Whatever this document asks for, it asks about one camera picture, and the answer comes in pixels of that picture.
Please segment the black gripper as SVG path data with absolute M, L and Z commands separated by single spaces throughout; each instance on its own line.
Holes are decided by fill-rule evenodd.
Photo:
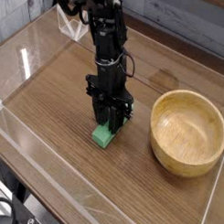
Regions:
M 92 98 L 95 120 L 98 125 L 104 125 L 109 113 L 109 131 L 112 135 L 123 127 L 133 112 L 133 96 L 125 88 L 127 78 L 131 77 L 127 74 L 126 60 L 96 58 L 97 74 L 86 76 L 86 92 Z

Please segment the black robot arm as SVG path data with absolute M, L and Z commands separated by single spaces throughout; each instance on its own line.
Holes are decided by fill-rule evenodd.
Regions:
M 128 28 L 123 19 L 123 0 L 57 0 L 64 13 L 78 16 L 91 30 L 97 73 L 86 76 L 86 92 L 92 97 L 97 124 L 117 133 L 132 116 L 133 96 L 126 81 L 134 75 L 127 70 L 133 56 L 124 46 Z

